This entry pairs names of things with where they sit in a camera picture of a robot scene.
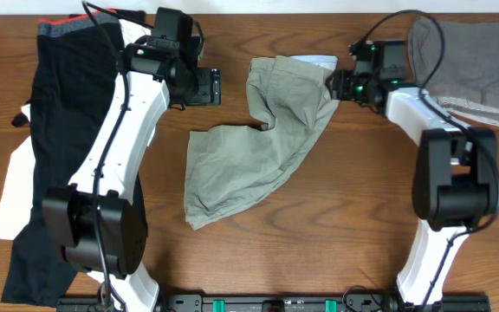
cloth fold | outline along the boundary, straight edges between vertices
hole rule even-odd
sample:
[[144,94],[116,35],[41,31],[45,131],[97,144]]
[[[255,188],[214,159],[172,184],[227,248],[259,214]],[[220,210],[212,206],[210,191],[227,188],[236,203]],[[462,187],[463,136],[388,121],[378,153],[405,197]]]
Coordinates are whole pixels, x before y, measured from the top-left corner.
[[249,209],[288,180],[338,107],[324,86],[331,73],[284,56],[252,60],[246,94],[261,131],[190,133],[185,213],[194,230]]
[[[427,85],[429,93],[456,114],[499,126],[499,23],[439,23],[445,54]],[[419,18],[409,34],[409,56],[418,83],[432,71],[439,54],[434,24]]]

